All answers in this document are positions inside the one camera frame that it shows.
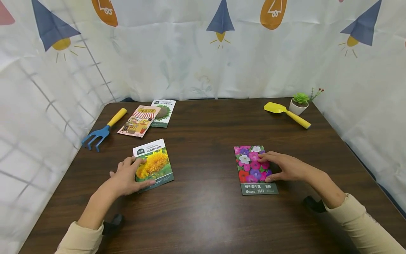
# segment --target yellow handle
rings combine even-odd
[[[115,123],[117,123],[118,120],[120,120],[125,113],[127,113],[127,110],[125,108],[120,109],[119,112],[113,118],[110,120],[110,122],[107,123],[110,127],[113,126]]]
[[[303,126],[305,129],[308,129],[311,125],[311,123],[309,123],[308,121],[304,120],[303,118],[301,118],[298,115],[293,114],[290,111],[286,111],[286,114],[288,116],[290,116],[293,120],[295,120],[298,124],[300,124],[301,126]]]

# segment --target yellow trowel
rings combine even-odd
[[[293,120],[295,120],[298,124],[300,124],[301,126],[303,126],[305,129],[308,129],[311,125],[311,123],[309,123],[308,121],[304,120],[303,118],[301,118],[298,115],[293,114],[292,112],[288,111],[286,109],[285,106],[277,104],[277,103],[273,103],[273,102],[268,102],[264,107],[263,107],[266,111],[272,112],[272,113],[282,113],[282,112],[286,112],[286,114],[288,116],[290,116]]]

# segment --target orange circle print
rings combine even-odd
[[[110,0],[92,0],[93,7],[99,18],[109,26],[118,26],[117,16]]]
[[[287,0],[265,0],[261,10],[261,24],[275,30],[282,23]]]

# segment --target striped awning illustration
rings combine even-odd
[[[154,118],[155,114],[151,112],[135,112],[134,115],[136,118],[142,118],[142,119],[149,119],[149,118]]]

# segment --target yellow sunflower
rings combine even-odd
[[[149,176],[148,172],[145,171],[145,164],[141,164],[140,167],[138,167],[136,175],[139,179],[144,179]]]
[[[169,161],[168,155],[162,150],[153,152],[146,156],[147,163],[141,164],[137,170],[137,177],[140,179],[147,178],[150,174],[159,172]]]

